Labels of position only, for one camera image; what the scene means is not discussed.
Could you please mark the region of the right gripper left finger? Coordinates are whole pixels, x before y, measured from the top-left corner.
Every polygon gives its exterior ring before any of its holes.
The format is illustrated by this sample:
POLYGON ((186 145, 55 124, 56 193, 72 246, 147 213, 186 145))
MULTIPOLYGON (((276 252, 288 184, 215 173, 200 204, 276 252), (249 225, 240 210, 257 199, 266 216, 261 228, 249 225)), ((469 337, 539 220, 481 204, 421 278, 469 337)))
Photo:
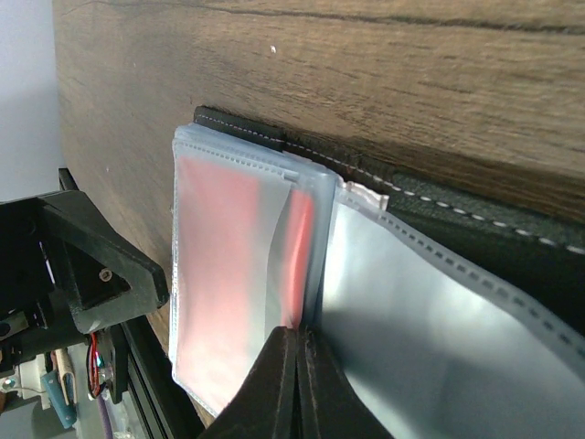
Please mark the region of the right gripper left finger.
POLYGON ((237 394, 202 438, 291 438, 297 333, 276 327, 237 394))

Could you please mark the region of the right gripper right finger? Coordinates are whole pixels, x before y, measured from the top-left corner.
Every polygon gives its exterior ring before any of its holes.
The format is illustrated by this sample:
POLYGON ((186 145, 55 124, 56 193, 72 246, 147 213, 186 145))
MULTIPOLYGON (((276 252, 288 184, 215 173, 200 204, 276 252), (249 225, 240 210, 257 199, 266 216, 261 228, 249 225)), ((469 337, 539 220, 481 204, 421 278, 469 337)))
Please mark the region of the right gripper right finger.
POLYGON ((297 389, 302 438, 390 438, 359 399, 322 334, 298 334, 297 389))

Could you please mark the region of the red credit card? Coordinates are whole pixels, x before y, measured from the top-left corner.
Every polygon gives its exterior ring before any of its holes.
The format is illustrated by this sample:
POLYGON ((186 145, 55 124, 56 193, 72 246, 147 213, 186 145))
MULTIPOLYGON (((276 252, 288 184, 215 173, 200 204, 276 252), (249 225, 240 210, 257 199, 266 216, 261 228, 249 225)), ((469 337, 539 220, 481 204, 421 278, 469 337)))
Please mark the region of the red credit card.
POLYGON ((198 158, 177 160, 176 183, 175 378, 216 414, 271 331, 301 322, 314 201, 281 177, 198 158))

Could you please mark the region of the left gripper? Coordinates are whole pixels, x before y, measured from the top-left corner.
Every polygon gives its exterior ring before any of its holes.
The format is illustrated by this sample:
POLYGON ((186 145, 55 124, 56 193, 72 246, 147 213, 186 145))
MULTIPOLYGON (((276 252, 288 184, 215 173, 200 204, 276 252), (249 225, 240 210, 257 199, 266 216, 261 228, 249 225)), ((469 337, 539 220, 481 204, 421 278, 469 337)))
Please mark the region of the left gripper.
POLYGON ((82 191, 1 204, 1 355, 35 357, 167 302, 163 268, 82 191))

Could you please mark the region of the black card holder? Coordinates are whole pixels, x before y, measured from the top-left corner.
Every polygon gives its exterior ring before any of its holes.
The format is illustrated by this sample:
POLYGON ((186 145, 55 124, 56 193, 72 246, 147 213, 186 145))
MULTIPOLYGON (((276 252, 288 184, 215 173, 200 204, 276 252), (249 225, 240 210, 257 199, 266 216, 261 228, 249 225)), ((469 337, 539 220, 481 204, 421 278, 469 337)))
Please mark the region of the black card holder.
POLYGON ((169 356, 175 382, 207 412, 174 366, 183 157, 257 169, 312 197, 302 319, 289 329, 297 348, 301 329, 322 334, 390 438, 584 435, 581 224, 393 175, 205 107, 175 130, 173 153, 169 356))

